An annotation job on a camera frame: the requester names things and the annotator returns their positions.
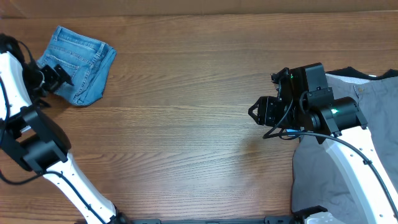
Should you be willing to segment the light blue denim jeans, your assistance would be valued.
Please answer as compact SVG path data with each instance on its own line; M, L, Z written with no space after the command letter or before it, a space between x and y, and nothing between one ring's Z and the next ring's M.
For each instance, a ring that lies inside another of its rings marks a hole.
M89 106L103 97L116 54L106 42L58 26L37 64L60 65L73 84L62 84L55 94L75 106Z

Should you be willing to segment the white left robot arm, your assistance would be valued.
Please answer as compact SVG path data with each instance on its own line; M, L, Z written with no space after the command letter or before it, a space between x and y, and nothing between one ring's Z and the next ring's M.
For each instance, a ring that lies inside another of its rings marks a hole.
M56 64L40 67L26 62L23 42L1 34L1 149L21 168L35 172L29 179L1 180L24 185L47 179L71 201L86 223L130 223L113 202L104 197L78 167L63 129L41 111L43 101L62 84L72 84L69 74Z

